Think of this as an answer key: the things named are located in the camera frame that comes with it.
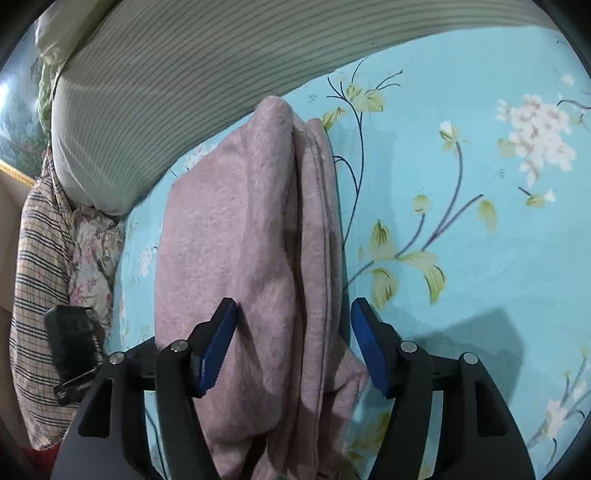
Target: pillow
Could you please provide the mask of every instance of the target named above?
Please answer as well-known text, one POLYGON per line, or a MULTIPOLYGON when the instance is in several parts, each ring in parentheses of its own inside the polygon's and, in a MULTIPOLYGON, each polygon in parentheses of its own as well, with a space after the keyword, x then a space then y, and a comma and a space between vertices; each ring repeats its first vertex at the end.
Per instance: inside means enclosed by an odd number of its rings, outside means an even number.
POLYGON ((51 130, 51 103, 66 61, 92 35, 115 0, 56 0, 37 21, 35 45, 43 60, 37 113, 45 132, 51 130))
POLYGON ((37 21, 35 45, 43 62, 63 64, 95 30, 115 0, 56 0, 37 21))
POLYGON ((60 76, 56 172, 73 204, 126 215, 264 96, 413 38, 529 24, 553 28, 531 0, 125 0, 60 76))

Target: blue gripper pad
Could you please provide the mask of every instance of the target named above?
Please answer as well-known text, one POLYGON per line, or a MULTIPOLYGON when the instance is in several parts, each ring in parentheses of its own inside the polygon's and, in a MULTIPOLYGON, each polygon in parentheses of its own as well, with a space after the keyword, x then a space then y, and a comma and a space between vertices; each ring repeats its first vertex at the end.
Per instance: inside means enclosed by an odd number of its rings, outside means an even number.
POLYGON ((358 298, 351 304, 351 326, 361 348, 361 354, 374 387, 387 397, 390 390, 389 368, 386 356, 378 343, 374 327, 368 315, 374 315, 367 300, 358 298))
POLYGON ((202 395, 205 395, 205 392, 216 384, 223 359, 228 351, 234 330, 236 330, 238 322, 238 306, 236 302, 232 299, 223 299, 210 322, 213 324, 218 323, 218 325, 201 358, 199 390, 202 395))

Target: white flower print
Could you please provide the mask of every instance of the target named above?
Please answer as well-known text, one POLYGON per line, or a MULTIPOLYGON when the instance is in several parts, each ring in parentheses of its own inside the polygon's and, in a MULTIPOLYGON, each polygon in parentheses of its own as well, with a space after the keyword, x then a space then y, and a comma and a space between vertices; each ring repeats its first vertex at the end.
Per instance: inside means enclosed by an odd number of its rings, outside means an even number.
POLYGON ((585 393, 586 388, 587 388, 587 383, 580 381, 573 389, 573 398, 575 400, 580 399, 581 396, 585 393))
POLYGON ((544 103, 539 95, 524 95, 518 108, 499 100, 496 110, 496 118, 511 123, 514 129, 509 133, 509 143, 515 147, 515 155, 523 158, 519 171, 527 174, 528 188, 540 178, 545 163, 565 172, 573 169, 577 152, 561 137, 571 134, 566 112, 544 103))
POLYGON ((568 73, 566 75, 562 75, 562 78, 560 79, 560 81, 562 83, 565 83, 569 87, 572 87, 574 85, 574 79, 568 73))
POLYGON ((546 202, 555 202, 556 201, 556 197, 554 196, 554 192, 552 191, 552 189, 548 190, 545 193, 544 200, 546 202))
POLYGON ((152 260, 156 257, 157 250, 154 247, 146 247, 139 256, 139 276, 146 277, 148 270, 152 264, 152 260))
POLYGON ((506 101, 499 100, 496 111, 498 113, 496 116, 497 120, 501 122, 509 122, 511 120, 511 107, 507 105, 506 101))
POLYGON ((125 292, 121 294, 119 299, 119 321, 125 320, 125 292))
POLYGON ((569 411, 560 406, 559 401, 548 400, 548 409, 546 410, 547 426, 545 434, 548 438, 556 438, 558 431, 564 424, 564 418, 569 411))
POLYGON ((442 122, 441 125, 439 125, 439 130, 450 137, 453 137, 452 123, 450 121, 442 122))
POLYGON ((185 168, 187 169, 187 171, 191 170, 195 165, 197 165, 199 163, 199 161, 205 157, 206 155, 209 155, 213 150, 215 150, 215 148, 217 147, 217 144, 210 144, 208 145, 207 143, 202 143, 198 146, 196 146, 193 151, 189 154, 189 157, 187 158, 187 161, 185 162, 185 168))

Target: metal screw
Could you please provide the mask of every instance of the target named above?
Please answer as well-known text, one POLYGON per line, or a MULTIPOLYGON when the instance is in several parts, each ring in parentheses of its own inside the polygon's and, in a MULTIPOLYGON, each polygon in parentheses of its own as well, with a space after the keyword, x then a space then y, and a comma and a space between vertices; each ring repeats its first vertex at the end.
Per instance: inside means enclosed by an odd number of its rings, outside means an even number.
POLYGON ((478 363, 478 357, 470 352, 464 353, 464 361, 468 365, 476 365, 478 363))
POLYGON ((189 344, 186 340, 177 340, 176 342, 173 342, 173 344, 170 346, 170 349, 173 352, 182 352, 186 350, 188 346, 189 344))
POLYGON ((402 349, 403 352, 413 353, 413 352, 417 351, 417 344, 406 340, 400 344, 400 348, 402 349))
POLYGON ((123 352, 115 352, 109 357, 109 363, 113 365, 120 364, 125 360, 125 354, 123 352))

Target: pink blanket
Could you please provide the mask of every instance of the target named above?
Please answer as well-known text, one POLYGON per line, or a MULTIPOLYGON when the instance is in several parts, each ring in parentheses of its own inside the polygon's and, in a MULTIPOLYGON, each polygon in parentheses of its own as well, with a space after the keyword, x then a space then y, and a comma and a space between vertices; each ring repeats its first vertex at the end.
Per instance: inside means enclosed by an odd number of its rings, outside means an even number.
POLYGON ((367 380, 337 334, 340 232, 326 133, 274 97, 168 195, 159 347, 188 337, 224 297, 241 308, 217 384, 195 403, 224 480, 333 476, 367 380))

